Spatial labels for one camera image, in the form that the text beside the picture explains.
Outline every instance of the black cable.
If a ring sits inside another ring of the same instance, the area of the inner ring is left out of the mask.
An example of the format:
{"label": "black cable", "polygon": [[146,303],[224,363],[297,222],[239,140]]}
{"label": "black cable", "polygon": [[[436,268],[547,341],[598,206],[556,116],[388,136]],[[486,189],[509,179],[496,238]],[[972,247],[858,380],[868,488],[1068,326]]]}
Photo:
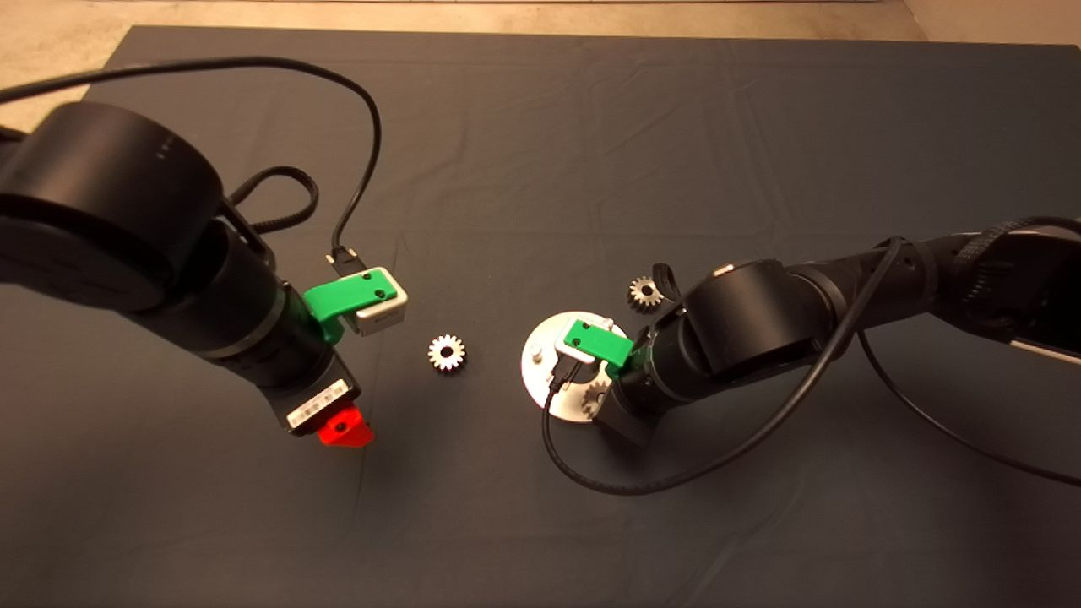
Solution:
{"label": "black cable", "polygon": [[903,239],[897,237],[890,239],[889,248],[879,261],[875,272],[867,280],[867,285],[859,291],[859,294],[852,303],[852,307],[850,307],[844,314],[844,317],[841,318],[841,321],[837,325],[832,335],[830,335],[829,341],[826,343],[826,346],[823,347],[822,353],[818,355],[814,365],[811,366],[806,375],[803,376],[803,380],[800,381],[799,385],[797,385],[792,393],[788,395],[788,398],[785,399],[780,407],[773,412],[773,415],[771,415],[764,424],[759,426],[755,433],[744,439],[743,442],[735,448],[732,448],[723,454],[682,473],[640,485],[622,486],[598,481],[590,477],[586,477],[572,468],[571,465],[566,464],[566,462],[560,458],[559,453],[556,451],[556,446],[551,440],[551,415],[549,413],[551,410],[551,401],[559,392],[562,382],[568,380],[568,375],[561,375],[552,381],[553,386],[549,389],[548,398],[545,400],[544,414],[540,422],[540,433],[544,438],[545,449],[548,451],[548,457],[560,470],[560,472],[563,473],[563,475],[580,486],[585,486],[590,490],[596,490],[606,494],[629,497],[652,494],[693,481],[703,475],[721,468],[722,466],[749,452],[752,448],[765,440],[766,437],[776,431],[777,427],[779,427],[780,424],[789,415],[791,415],[791,413],[796,410],[796,407],[800,405],[803,398],[811,392],[811,388],[813,388],[822,378],[823,372],[826,371],[826,368],[829,367],[830,362],[836,358],[838,353],[840,353],[849,341],[852,340],[852,335],[856,331],[856,323],[859,321],[859,317],[863,315],[864,308],[867,307],[867,303],[870,302],[871,296],[878,290],[882,279],[885,278],[886,274],[889,274],[890,269],[893,267],[894,261],[900,252],[902,242]]}
{"label": "black cable", "polygon": [[897,383],[893,381],[893,378],[891,378],[890,374],[886,373],[885,368],[882,367],[882,364],[879,362],[878,357],[871,349],[871,344],[870,341],[867,340],[867,334],[865,334],[863,331],[859,331],[856,333],[856,335],[859,338],[859,345],[863,346],[864,354],[867,355],[867,361],[871,365],[871,368],[875,369],[875,373],[877,373],[879,379],[882,380],[882,383],[885,384],[886,388],[889,388],[890,392],[893,393],[893,395],[900,400],[900,402],[908,406],[908,409],[912,410],[912,412],[916,413],[916,415],[923,419],[924,422],[926,422],[931,426],[937,428],[939,432],[943,433],[943,435],[946,435],[950,439],[953,439],[958,444],[961,444],[962,446],[969,448],[970,450],[978,454],[985,455],[1006,466],[1016,468],[1017,471],[1023,471],[1025,473],[1036,475],[1037,477],[1043,477],[1044,479],[1051,479],[1052,481],[1058,481],[1062,484],[1066,484],[1068,486],[1081,487],[1081,478],[1079,477],[1067,475],[1065,473],[1059,473],[1057,471],[1051,471],[1049,468],[1042,468],[1033,464],[1029,464],[1027,462],[1023,462],[1014,458],[1007,457],[1005,454],[1000,454],[998,452],[992,452],[986,448],[982,448],[972,442],[971,440],[966,439],[965,437],[961,436],[956,431],[952,431],[938,420],[936,420],[933,415],[931,415],[922,408],[920,408],[920,406],[916,405],[916,402],[912,401],[912,399],[910,399],[908,395],[906,395],[905,392],[900,389]]}
{"label": "black cable", "polygon": [[289,177],[304,186],[304,189],[308,190],[308,204],[295,213],[291,213],[282,217],[275,217],[273,220],[265,220],[263,222],[253,223],[252,229],[255,230],[256,234],[265,235],[267,233],[292,228],[308,217],[311,217],[311,215],[316,212],[316,207],[319,204],[319,185],[316,184],[316,181],[311,177],[311,175],[308,175],[301,169],[289,166],[271,167],[252,175],[248,179],[248,181],[238,186],[231,195],[229,195],[229,203],[232,204],[232,207],[239,207],[241,202],[244,202],[244,200],[251,196],[255,188],[263,184],[263,182],[275,176]]}
{"label": "black cable", "polygon": [[344,249],[342,247],[342,230],[345,229],[346,223],[349,222],[349,217],[352,215],[352,212],[356,211],[357,206],[360,202],[360,197],[363,196],[364,190],[368,189],[368,184],[372,180],[372,173],[375,172],[375,164],[379,159],[379,149],[383,146],[383,120],[379,117],[379,109],[375,105],[375,100],[372,97],[372,94],[359,83],[336,71],[297,60],[266,56],[218,57],[209,60],[163,62],[157,64],[96,69],[11,87],[9,89],[0,90],[0,104],[24,100],[26,97],[32,97],[44,93],[52,93],[53,91],[59,91],[63,89],[70,89],[71,87],[92,84],[94,82],[106,82],[109,80],[120,80],[123,78],[251,67],[288,69],[322,78],[352,91],[359,95],[368,106],[368,111],[372,116],[372,149],[368,157],[368,164],[364,168],[364,173],[361,175],[360,183],[357,185],[357,189],[353,191],[348,204],[346,204],[345,210],[342,212],[342,216],[338,219],[337,224],[335,224],[334,232],[331,233],[331,250],[334,251]]}

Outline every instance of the metal gear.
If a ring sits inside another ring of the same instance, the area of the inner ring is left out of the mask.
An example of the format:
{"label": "metal gear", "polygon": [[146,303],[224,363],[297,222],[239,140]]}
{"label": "metal gear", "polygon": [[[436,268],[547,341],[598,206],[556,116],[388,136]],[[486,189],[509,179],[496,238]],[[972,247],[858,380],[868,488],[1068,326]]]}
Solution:
{"label": "metal gear", "polygon": [[601,402],[604,400],[604,395],[608,393],[610,386],[611,383],[609,382],[597,381],[586,387],[586,393],[582,397],[582,412],[589,417],[590,420],[601,409]]}
{"label": "metal gear", "polygon": [[466,345],[456,335],[440,335],[428,346],[428,360],[436,371],[453,373],[466,362]]}
{"label": "metal gear", "polygon": [[630,281],[630,287],[627,289],[627,303],[636,312],[652,313],[664,301],[665,296],[660,294],[660,290],[657,289],[651,277],[638,277]]}

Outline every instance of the red plastic piece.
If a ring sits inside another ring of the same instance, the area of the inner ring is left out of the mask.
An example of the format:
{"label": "red plastic piece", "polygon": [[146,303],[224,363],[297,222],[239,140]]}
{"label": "red plastic piece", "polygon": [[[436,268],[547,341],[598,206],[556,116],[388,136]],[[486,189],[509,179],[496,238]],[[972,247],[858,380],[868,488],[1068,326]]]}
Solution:
{"label": "red plastic piece", "polygon": [[345,407],[332,415],[318,434],[324,446],[339,448],[362,448],[375,438],[375,433],[364,422],[360,408],[352,401],[346,401]]}

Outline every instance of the small gear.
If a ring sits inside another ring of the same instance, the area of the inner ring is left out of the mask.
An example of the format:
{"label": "small gear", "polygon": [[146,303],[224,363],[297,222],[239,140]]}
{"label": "small gear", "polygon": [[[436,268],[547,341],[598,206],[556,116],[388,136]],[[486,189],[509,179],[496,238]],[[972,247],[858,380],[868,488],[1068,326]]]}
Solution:
{"label": "small gear", "polygon": [[654,308],[665,301],[660,290],[650,277],[638,277],[630,281],[627,289],[627,302],[630,307],[639,313],[652,313]]}
{"label": "small gear", "polygon": [[611,386],[609,382],[597,381],[586,387],[586,393],[582,397],[582,412],[590,420],[601,409],[601,402],[604,400],[609,386]]}
{"label": "small gear", "polygon": [[436,371],[452,373],[465,365],[466,345],[456,335],[440,335],[428,346],[428,360]]}

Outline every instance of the round base plate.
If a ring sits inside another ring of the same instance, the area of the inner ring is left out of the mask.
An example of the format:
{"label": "round base plate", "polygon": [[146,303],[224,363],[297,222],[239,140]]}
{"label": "round base plate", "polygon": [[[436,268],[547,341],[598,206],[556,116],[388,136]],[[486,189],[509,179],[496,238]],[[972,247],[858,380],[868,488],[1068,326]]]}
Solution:
{"label": "round base plate", "polygon": [[[545,319],[533,330],[522,348],[522,382],[525,389],[537,407],[543,408],[548,398],[548,383],[551,382],[551,368],[556,366],[556,340],[559,334],[566,329],[571,319],[580,318],[595,325],[601,325],[605,317],[592,313],[582,313],[571,310],[560,313]],[[627,336],[618,326],[613,326],[612,331]],[[590,422],[593,411],[586,401],[587,392],[590,386],[603,385],[605,388],[612,384],[612,379],[604,372],[604,365],[600,366],[600,371],[589,382],[577,384],[569,383],[551,400],[551,415],[568,422]]]}

